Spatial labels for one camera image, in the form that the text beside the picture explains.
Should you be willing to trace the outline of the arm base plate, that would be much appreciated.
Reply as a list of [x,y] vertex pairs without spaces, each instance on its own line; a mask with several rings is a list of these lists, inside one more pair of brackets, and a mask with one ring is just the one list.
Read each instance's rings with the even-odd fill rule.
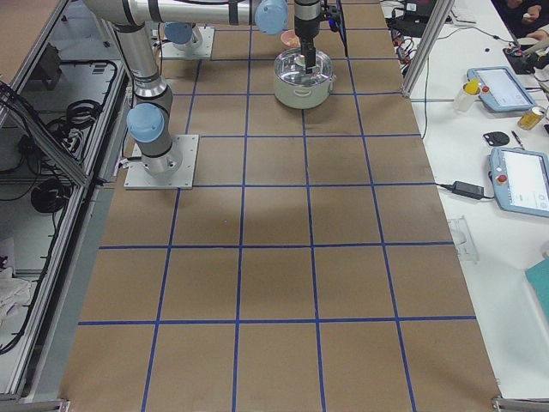
[[189,23],[167,22],[161,53],[168,60],[210,59],[213,50],[214,28]]
[[173,135],[169,152],[158,158],[143,156],[135,143],[124,187],[129,190],[191,190],[196,170],[198,135]]

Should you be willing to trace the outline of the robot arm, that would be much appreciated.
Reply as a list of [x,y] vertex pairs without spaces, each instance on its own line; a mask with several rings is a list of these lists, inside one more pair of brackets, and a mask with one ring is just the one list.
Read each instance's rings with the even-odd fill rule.
[[168,21],[164,26],[164,35],[181,52],[193,52],[202,45],[202,35],[195,23]]
[[119,50],[133,81],[136,107],[126,118],[148,174],[175,172],[183,154],[168,131],[172,91],[160,74],[145,23],[247,24],[274,35],[287,26],[285,1],[86,1],[100,19],[112,24]]

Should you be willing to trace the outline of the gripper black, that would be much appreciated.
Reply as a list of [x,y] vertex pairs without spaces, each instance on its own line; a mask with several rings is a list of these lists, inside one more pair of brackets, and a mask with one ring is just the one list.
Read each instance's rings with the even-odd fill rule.
[[319,33],[321,21],[321,3],[319,0],[294,1],[294,32],[299,37],[300,58],[306,64],[306,73],[310,74],[317,63],[317,51],[314,38]]

